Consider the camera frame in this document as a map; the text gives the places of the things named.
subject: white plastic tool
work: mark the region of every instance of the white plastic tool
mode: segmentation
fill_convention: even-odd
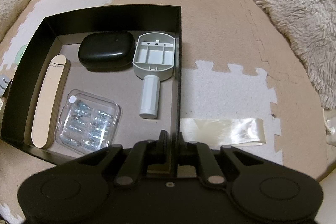
[[[144,119],[158,116],[160,82],[173,74],[175,38],[160,32],[139,36],[133,58],[136,76],[143,79],[140,113]]]

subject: plastic compartment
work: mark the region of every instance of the plastic compartment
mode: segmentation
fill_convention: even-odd
[[[119,105],[109,99],[72,90],[59,117],[55,139],[75,152],[97,151],[112,143],[120,113]]]

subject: floor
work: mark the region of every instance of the floor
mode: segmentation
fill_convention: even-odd
[[[262,118],[267,144],[248,148],[251,152],[314,178],[325,173],[327,148],[317,93],[287,40],[252,0],[33,0],[0,44],[0,73],[14,75],[16,52],[44,16],[119,4],[182,7],[184,91],[209,87],[198,96],[183,96],[182,117]],[[0,141],[0,213],[10,209],[19,223],[18,186],[51,166]]]

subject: open cardboard box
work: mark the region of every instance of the open cardboard box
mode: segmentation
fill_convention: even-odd
[[[139,116],[142,80],[135,75],[131,66],[117,71],[92,72],[78,60],[78,47],[85,36],[113,30],[130,31],[136,41],[139,35],[153,31],[167,33],[176,39],[174,74],[161,83],[157,119],[148,120]],[[58,116],[68,93],[73,89],[106,97],[117,102],[122,109],[113,143],[131,148],[138,141],[158,139],[160,131],[166,130],[173,144],[169,149],[171,151],[176,142],[180,118],[181,7],[102,6],[57,14],[42,21],[16,70],[4,110],[1,139],[56,165],[80,155],[56,141],[49,149],[36,148],[31,141],[31,130],[44,75],[50,61],[58,54],[64,54],[71,62]]]

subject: wooden tongue depressor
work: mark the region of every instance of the wooden tongue depressor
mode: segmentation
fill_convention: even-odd
[[[38,148],[53,144],[59,104],[70,69],[70,61],[63,54],[55,56],[45,74],[37,101],[31,140]]]

